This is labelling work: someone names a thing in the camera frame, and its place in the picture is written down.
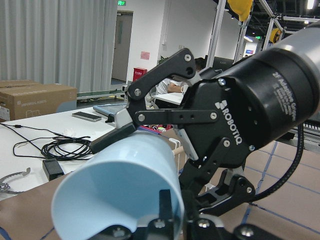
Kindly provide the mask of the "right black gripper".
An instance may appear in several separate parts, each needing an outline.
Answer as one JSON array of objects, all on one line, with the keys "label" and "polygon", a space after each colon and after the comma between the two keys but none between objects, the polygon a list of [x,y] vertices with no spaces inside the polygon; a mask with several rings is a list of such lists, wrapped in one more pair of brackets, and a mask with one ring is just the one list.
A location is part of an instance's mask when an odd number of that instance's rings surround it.
[{"label": "right black gripper", "polygon": [[189,161],[179,181],[197,194],[219,167],[237,168],[248,154],[302,123],[320,107],[317,49],[275,46],[188,89],[180,108],[213,110],[212,123],[177,124]]}]

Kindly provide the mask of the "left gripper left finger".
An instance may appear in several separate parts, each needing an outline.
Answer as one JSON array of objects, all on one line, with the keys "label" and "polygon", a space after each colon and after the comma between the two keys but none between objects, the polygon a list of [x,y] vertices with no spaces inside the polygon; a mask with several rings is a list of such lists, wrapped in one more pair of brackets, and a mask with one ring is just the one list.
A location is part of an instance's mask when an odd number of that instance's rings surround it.
[{"label": "left gripper left finger", "polygon": [[124,210],[118,214],[123,222],[116,218],[99,233],[101,240],[173,240],[179,233],[169,189],[159,190],[145,203],[137,200]]}]

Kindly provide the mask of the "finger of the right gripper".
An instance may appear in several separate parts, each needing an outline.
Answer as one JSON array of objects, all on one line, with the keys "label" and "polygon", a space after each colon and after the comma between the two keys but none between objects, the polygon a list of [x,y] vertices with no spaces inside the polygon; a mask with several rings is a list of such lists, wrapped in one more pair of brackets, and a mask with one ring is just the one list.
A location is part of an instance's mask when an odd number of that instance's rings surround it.
[{"label": "finger of the right gripper", "polygon": [[93,154],[100,152],[113,143],[126,138],[133,133],[138,126],[152,124],[203,124],[214,123],[216,113],[213,110],[203,109],[163,109],[147,110],[145,104],[146,94],[163,79],[177,75],[182,77],[190,85],[201,80],[196,75],[195,59],[187,48],[179,50],[167,60],[154,67],[138,80],[133,82],[125,94],[128,97],[126,108],[122,109],[114,117],[116,129],[92,141],[89,145]]},{"label": "finger of the right gripper", "polygon": [[240,168],[223,170],[218,185],[196,197],[199,212],[218,217],[250,202],[256,191],[242,174],[243,170]]}]

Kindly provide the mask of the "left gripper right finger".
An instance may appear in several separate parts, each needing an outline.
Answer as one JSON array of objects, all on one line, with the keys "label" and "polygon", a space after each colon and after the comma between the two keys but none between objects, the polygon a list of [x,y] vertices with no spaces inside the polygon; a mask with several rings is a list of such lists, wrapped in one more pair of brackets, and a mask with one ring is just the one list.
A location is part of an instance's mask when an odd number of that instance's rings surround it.
[{"label": "left gripper right finger", "polygon": [[278,240],[279,237],[252,224],[241,224],[233,232],[225,229],[221,219],[199,213],[196,198],[189,190],[182,191],[184,240]]}]

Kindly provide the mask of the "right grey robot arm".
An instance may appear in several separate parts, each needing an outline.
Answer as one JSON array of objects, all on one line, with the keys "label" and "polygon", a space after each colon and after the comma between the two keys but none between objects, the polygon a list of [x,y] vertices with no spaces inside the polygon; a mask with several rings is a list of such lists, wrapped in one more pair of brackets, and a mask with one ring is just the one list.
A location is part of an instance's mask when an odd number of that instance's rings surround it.
[{"label": "right grey robot arm", "polygon": [[[139,126],[170,124],[188,156],[180,188],[201,213],[220,216],[271,195],[297,168],[304,149],[303,122],[320,109],[319,35],[320,24],[315,22],[222,73],[213,68],[196,72],[191,51],[179,50],[128,87],[127,106],[119,112],[122,122],[94,140],[91,151],[105,149]],[[179,107],[148,110],[146,94],[172,76],[188,84]],[[298,128],[298,144],[292,165],[257,194],[232,169],[293,127]]]}]

